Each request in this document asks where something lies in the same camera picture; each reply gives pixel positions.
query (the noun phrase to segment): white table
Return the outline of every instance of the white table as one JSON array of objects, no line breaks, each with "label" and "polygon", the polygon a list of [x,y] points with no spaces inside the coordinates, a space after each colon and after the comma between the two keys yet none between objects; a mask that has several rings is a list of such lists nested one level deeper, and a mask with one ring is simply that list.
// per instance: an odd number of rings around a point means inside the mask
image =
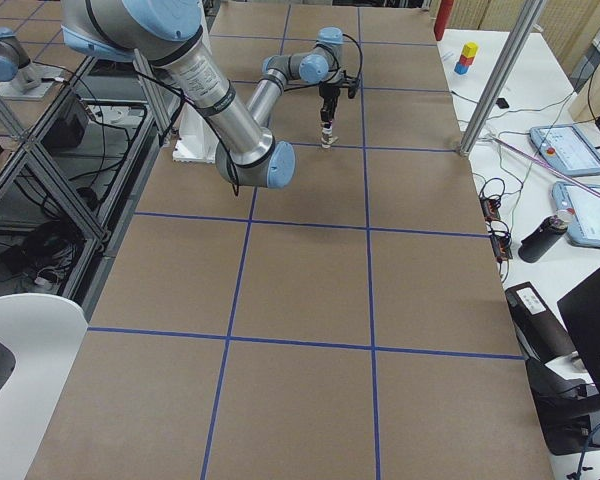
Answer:
[{"label": "white table", "polygon": [[[469,99],[479,100],[507,35],[506,32],[447,30],[438,48],[443,59],[449,89]],[[479,50],[469,72],[465,75],[457,75],[453,69],[466,42],[477,43]],[[487,122],[484,134],[488,132],[497,134],[503,131],[528,132],[530,127],[551,125],[556,121],[557,124],[572,123],[568,107],[575,98],[575,93],[566,102],[561,102],[570,92],[573,92],[573,88],[551,50],[542,36],[534,33],[530,36],[500,96],[508,101],[510,105],[508,110],[542,109],[542,111],[512,112],[501,118],[492,118]],[[460,127],[464,129],[471,118],[475,104],[454,95],[454,107]],[[491,116],[502,115],[506,111],[494,107]],[[595,125],[581,124],[580,128],[593,145],[600,145],[600,132]],[[501,138],[528,154],[533,154],[535,151],[528,136],[503,134]],[[530,163],[528,160],[506,149],[502,149],[502,158],[502,165],[507,170],[519,178],[524,178]],[[500,168],[498,150],[493,142],[478,143],[469,159],[474,173],[487,179],[502,178],[507,192],[514,192],[520,187],[516,179]],[[515,208],[513,225],[512,210],[516,203],[516,195],[504,197],[500,214],[509,226],[513,226],[514,259],[509,262],[509,275],[504,282],[504,288],[531,281],[553,313],[560,318],[557,301],[600,267],[600,250],[574,247],[563,238],[537,263],[526,263],[517,258],[521,240],[537,228],[545,217],[555,212],[551,187],[557,180],[542,167],[533,166],[525,182],[519,204]],[[584,180],[582,178],[580,180],[584,183],[600,184],[600,176],[590,177],[590,179],[585,177]],[[478,190],[482,184],[483,181],[476,177]],[[492,182],[492,187],[487,190],[487,194],[499,193],[501,187],[496,182]],[[587,381],[591,380],[586,374],[574,371],[566,362],[555,363],[551,365],[552,368],[565,378],[580,377]],[[578,455],[553,457],[551,460],[556,480],[564,480],[566,475],[576,470]],[[600,479],[600,452],[587,453],[585,465],[594,467],[594,470],[584,472],[582,480]]]}]

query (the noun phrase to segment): chair backrest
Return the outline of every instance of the chair backrest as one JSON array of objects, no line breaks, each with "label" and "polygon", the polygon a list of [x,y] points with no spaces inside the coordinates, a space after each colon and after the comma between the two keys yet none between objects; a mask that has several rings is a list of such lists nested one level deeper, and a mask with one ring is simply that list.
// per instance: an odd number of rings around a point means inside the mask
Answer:
[{"label": "chair backrest", "polygon": [[0,343],[16,359],[0,390],[0,480],[25,478],[86,330],[82,309],[65,298],[0,297]]}]

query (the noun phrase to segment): red cylinder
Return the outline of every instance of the red cylinder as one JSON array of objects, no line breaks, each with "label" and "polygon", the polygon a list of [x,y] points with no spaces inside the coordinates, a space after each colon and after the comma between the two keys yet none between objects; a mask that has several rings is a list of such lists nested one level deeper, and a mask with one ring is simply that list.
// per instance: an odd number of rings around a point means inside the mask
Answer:
[{"label": "red cylinder", "polygon": [[438,8],[438,16],[436,17],[436,24],[433,27],[433,33],[436,36],[436,40],[442,40],[444,31],[447,28],[451,11],[453,10],[453,0],[442,0],[440,2],[440,8]]}]

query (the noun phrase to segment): stacked blocks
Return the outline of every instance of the stacked blocks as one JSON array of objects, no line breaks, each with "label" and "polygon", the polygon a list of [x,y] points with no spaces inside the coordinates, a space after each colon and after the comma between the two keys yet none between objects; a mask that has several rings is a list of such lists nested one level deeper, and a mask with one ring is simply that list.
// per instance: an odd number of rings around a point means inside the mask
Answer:
[{"label": "stacked blocks", "polygon": [[473,64],[473,59],[478,53],[478,45],[473,42],[465,43],[462,47],[462,55],[460,60],[456,63],[456,68],[453,69],[458,75],[464,75],[469,71],[469,67]]}]

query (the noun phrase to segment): black bottle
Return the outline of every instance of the black bottle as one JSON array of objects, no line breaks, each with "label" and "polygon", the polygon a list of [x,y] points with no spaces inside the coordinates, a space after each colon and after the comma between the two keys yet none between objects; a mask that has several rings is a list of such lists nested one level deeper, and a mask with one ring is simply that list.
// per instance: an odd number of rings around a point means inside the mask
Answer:
[{"label": "black bottle", "polygon": [[518,256],[528,263],[540,260],[547,251],[567,233],[567,228],[575,211],[558,210],[555,215],[545,218],[540,226],[531,235],[522,240],[522,246],[518,250]]}]

